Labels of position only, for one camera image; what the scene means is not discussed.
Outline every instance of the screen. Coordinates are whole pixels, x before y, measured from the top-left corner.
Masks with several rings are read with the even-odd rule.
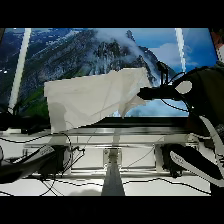
[[[0,97],[10,99],[24,28],[7,28],[0,46]],[[207,28],[32,28],[19,98],[20,113],[47,117],[44,82],[145,67],[152,86],[160,84],[156,62],[169,66],[169,78],[195,67],[213,66],[217,55]],[[186,109],[181,101],[166,100]],[[188,116],[153,100],[126,117]]]

